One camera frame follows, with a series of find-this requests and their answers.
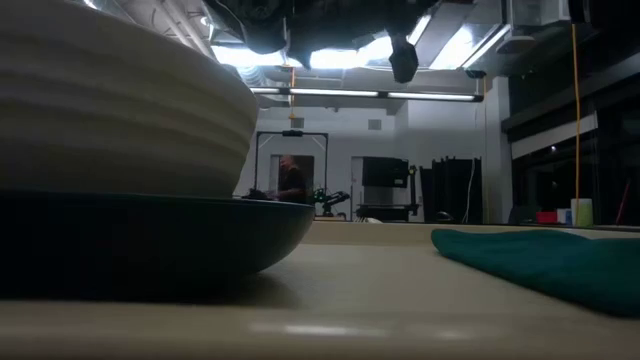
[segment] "person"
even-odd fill
[[[282,181],[276,196],[278,201],[307,204],[307,182],[293,156],[283,155],[280,158],[280,176]]]

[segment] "beige table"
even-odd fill
[[[640,322],[442,258],[433,228],[314,223],[288,258],[215,306],[1,302],[0,357],[640,358]]]

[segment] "green cloth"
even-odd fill
[[[515,284],[596,311],[640,317],[640,240],[589,240],[551,230],[434,230],[440,253]]]

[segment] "ceiling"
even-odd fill
[[[158,10],[163,0],[91,0],[98,8],[127,21],[152,29],[164,36],[179,41],[172,31],[168,19]],[[182,16],[188,19],[189,24],[198,33],[200,40],[209,44],[209,27],[201,22],[205,16],[201,0],[170,0],[173,1]],[[529,71],[534,62],[527,59],[544,61],[545,57],[553,56],[555,52],[567,50],[567,45],[558,43],[554,39],[564,36],[567,29],[562,23],[550,22],[544,24],[541,20],[541,7],[544,3],[558,2],[559,0],[518,0],[514,7],[514,20],[516,29],[536,37],[538,46],[544,45],[544,52],[536,49],[530,50],[530,56],[498,55],[495,50],[490,50],[482,56],[472,69],[485,70],[492,75],[513,74]],[[170,16],[177,23],[179,29],[186,35],[193,46],[193,39],[189,36],[184,24],[176,19],[177,16],[169,11]],[[462,70],[438,70],[429,69],[434,63],[445,64],[440,61],[441,53],[448,52],[449,57],[468,57],[472,50],[476,51],[479,45],[486,42],[490,35],[503,23],[502,1],[500,0],[476,0],[474,4],[465,5],[454,0],[442,0],[438,6],[432,9],[431,21],[416,43],[420,70],[413,81],[408,84],[398,84],[393,80],[393,75],[387,60],[376,61],[368,68],[352,68],[345,70],[336,69],[295,69],[295,86],[321,89],[358,89],[358,90],[402,90],[424,91],[456,94],[472,94],[478,91],[478,84],[470,79]],[[452,38],[461,31],[468,36],[468,43],[464,46],[448,46]],[[262,66],[262,73],[268,81],[284,83],[291,82],[291,70],[275,66]],[[267,98],[259,96],[261,107],[289,106],[288,101],[282,98]],[[296,106],[322,106],[322,107],[360,107],[360,108],[386,108],[389,114],[402,106],[401,100],[387,99],[358,99],[346,97],[319,97],[297,96]]]

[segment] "black bowl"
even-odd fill
[[[312,206],[0,192],[3,297],[153,299],[211,291],[287,256]]]

